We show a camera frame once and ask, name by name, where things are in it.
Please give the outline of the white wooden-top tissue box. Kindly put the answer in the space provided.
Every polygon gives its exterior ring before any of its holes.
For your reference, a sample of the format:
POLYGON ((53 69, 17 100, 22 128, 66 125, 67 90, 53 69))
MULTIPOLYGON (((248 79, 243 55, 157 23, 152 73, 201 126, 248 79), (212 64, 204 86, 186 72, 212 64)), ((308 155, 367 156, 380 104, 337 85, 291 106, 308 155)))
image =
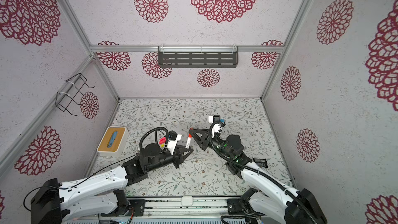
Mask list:
POLYGON ((120 157, 124 151, 129 131, 123 126, 110 126, 103 135, 97 147, 97 153, 102 157, 120 157))

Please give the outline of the white red-tipped marker pen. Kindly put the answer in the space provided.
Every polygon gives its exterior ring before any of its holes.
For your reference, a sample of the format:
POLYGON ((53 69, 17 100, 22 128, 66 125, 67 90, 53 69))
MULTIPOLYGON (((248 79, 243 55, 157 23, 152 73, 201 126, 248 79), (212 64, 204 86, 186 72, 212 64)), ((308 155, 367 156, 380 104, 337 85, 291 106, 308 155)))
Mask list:
POLYGON ((189 133, 188 134, 188 138, 187 138, 187 142, 186 142, 186 145, 185 145, 186 149, 190 148, 191 140, 192 140, 192 135, 189 133))

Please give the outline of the small white box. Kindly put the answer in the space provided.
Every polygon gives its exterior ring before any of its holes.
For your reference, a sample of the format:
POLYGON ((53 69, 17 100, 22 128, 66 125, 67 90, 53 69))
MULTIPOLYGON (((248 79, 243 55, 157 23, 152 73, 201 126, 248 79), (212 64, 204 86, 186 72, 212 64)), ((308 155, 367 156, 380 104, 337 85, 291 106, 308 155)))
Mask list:
POLYGON ((194 198, 192 196, 183 196, 181 197, 181 206, 182 207, 191 207, 193 206, 194 198))

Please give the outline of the dark metal wall shelf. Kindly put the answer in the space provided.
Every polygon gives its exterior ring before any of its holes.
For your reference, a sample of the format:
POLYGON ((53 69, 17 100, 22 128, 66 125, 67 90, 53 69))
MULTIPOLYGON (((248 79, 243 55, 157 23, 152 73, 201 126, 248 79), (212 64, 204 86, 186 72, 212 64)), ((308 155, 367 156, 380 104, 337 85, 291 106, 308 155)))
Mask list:
POLYGON ((166 48, 158 47, 161 68, 236 68, 239 49, 227 48, 166 48))

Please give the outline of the black snack packet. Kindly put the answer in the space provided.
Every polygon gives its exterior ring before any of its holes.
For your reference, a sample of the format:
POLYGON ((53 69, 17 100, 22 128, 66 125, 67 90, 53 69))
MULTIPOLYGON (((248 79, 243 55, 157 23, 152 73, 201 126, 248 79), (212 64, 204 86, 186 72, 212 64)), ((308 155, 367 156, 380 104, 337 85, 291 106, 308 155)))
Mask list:
POLYGON ((268 164, 267 164, 267 160, 266 159, 257 159, 257 158, 253 158, 254 163, 262 168, 267 169, 268 168, 268 164))

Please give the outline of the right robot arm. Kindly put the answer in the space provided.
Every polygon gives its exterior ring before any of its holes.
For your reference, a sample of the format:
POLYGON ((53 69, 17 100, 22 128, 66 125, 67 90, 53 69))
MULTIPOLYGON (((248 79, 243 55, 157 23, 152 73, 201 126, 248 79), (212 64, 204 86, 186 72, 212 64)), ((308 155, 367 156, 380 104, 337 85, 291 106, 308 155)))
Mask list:
POLYGON ((214 150, 226 161, 233 175, 252 186, 241 196, 241 218, 265 215, 279 224, 327 223, 318 201, 309 190, 299 191, 268 174, 265 170, 267 161, 249 158, 238 135, 229 135, 222 140, 219 132, 206 129, 190 129, 189 134, 200 148, 214 150))

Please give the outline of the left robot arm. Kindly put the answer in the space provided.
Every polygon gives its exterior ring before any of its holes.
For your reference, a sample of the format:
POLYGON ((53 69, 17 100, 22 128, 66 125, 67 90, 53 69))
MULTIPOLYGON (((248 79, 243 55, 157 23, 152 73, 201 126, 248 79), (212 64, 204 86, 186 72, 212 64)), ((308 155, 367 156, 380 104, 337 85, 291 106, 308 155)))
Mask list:
POLYGON ((93 214, 120 216, 131 209, 124 188, 148 177, 155 169, 179 166, 193 153, 193 148, 169 144, 167 149, 152 143, 129 161, 101 174, 60 183, 57 178, 36 188, 30 201, 32 224, 61 224, 93 214))

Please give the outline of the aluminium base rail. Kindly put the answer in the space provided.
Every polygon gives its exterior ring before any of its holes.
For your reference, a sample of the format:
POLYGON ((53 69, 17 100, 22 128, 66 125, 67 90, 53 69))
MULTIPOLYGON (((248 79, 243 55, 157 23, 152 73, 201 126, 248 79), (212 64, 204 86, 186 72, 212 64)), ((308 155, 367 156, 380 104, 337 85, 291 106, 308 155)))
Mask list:
POLYGON ((112 221, 120 224, 137 224, 140 220, 147 219, 199 219, 216 218, 228 215, 233 206, 228 200, 239 201, 238 197, 193 197, 191 207, 181 206, 181 197, 132 197, 128 198, 133 203, 134 215, 130 212, 119 217, 105 217, 93 214, 91 216, 68 220, 66 224, 110 224, 112 221))

